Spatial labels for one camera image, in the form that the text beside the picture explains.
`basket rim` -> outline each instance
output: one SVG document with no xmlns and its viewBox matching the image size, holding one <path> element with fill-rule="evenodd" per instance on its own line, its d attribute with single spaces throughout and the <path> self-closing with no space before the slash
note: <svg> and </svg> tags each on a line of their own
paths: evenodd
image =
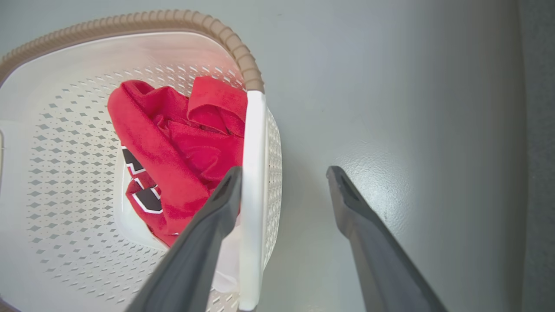
<svg viewBox="0 0 555 312">
<path fill-rule="evenodd" d="M 0 87 L 18 67 L 52 52 L 110 37 L 168 31 L 194 32 L 213 39 L 235 60 L 243 76 L 245 88 L 264 93 L 264 82 L 255 58 L 231 28 L 210 15 L 178 9 L 95 19 L 29 41 L 2 57 Z"/>
</svg>

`clothing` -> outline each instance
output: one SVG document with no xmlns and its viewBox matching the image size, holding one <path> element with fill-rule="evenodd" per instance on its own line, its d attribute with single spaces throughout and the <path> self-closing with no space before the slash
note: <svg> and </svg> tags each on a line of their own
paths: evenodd
<svg viewBox="0 0 555 312">
<path fill-rule="evenodd" d="M 227 171 L 243 161 L 247 97 L 197 77 L 190 99 L 129 80 L 108 112 L 132 175 L 126 195 L 150 231 L 171 246 Z"/>
</svg>

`laundry basket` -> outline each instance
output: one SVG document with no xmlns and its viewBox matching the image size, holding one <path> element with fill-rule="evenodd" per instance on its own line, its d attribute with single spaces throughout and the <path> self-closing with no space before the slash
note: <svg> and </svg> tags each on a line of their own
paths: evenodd
<svg viewBox="0 0 555 312">
<path fill-rule="evenodd" d="M 211 16 L 178 10 L 78 24 L 2 58 L 4 301 L 23 312 L 59 312 L 123 311 L 133 300 L 165 251 L 125 207 L 126 168 L 107 99 L 129 79 L 189 95 L 198 76 L 248 96 L 240 296 L 212 290 L 206 310 L 256 307 L 278 231 L 279 131 L 239 37 Z"/>
</svg>

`red cloth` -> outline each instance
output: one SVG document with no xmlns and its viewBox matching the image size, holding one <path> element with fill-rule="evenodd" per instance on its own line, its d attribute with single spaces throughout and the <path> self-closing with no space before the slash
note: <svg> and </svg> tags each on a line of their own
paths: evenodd
<svg viewBox="0 0 555 312">
<path fill-rule="evenodd" d="M 243 161 L 247 97 L 212 77 L 197 77 L 191 97 L 171 87 L 129 80 L 114 90 L 108 112 L 122 145 L 145 172 L 132 177 L 127 197 L 152 233 L 171 246 L 227 171 Z M 156 186 L 162 213 L 133 198 Z"/>
</svg>

